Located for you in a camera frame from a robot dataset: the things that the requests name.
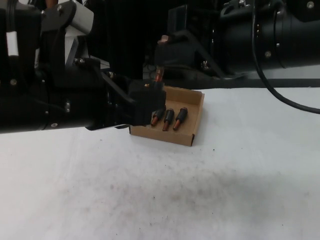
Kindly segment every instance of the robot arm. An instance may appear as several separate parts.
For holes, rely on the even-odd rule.
[[[1,23],[8,23],[6,5],[0,2]],[[0,24],[0,133],[147,125],[165,105],[161,82],[146,86],[101,73],[91,58],[65,66],[66,27],[88,31],[88,21],[77,18],[79,5],[68,1],[40,13],[17,3],[15,28]]]

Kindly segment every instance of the white table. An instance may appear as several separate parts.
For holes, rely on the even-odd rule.
[[[320,107],[320,89],[281,89]],[[320,116],[204,90],[194,146],[85,128],[0,135],[1,240],[316,240]]]

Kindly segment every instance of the cardboard tray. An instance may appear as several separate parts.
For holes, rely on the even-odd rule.
[[[200,91],[178,87],[164,87],[166,91],[166,109],[174,110],[174,120],[168,131],[162,131],[164,118],[156,126],[131,126],[130,134],[134,136],[160,140],[164,142],[192,146],[197,135],[202,116],[205,94]],[[188,108],[188,115],[177,131],[173,130],[176,117],[182,107]]]

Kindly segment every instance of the bolt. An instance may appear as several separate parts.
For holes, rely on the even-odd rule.
[[[15,85],[17,85],[17,80],[15,80],[15,79],[11,79],[10,80],[10,84],[12,85],[12,86],[15,86]]]
[[[264,55],[265,55],[265,57],[267,59],[271,58],[271,52],[270,51],[266,51]]]
[[[61,6],[61,5],[59,5],[59,6],[57,7],[57,11],[58,11],[59,13],[62,12],[62,6]]]
[[[306,4],[306,7],[308,9],[313,9],[315,7],[315,3],[313,1],[308,1],[308,3]]]

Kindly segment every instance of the screw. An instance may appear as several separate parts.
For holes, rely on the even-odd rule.
[[[208,70],[208,69],[209,69],[209,67],[208,67],[208,61],[203,61],[203,62],[201,63],[201,67],[202,67],[203,70]]]
[[[67,112],[67,113],[70,113],[70,102],[69,101],[67,101],[66,103],[65,103],[65,111]]]
[[[308,9],[313,9],[315,7],[315,3],[313,1],[308,1],[308,3],[306,4],[306,7]]]
[[[58,6],[57,11],[58,11],[59,13],[62,12],[62,6],[61,6],[61,5]]]
[[[17,80],[15,80],[15,79],[11,79],[10,80],[10,84],[12,85],[12,86],[15,86],[15,85],[17,85]]]
[[[271,52],[270,51],[266,51],[264,55],[265,55],[265,57],[267,59],[271,58]]]

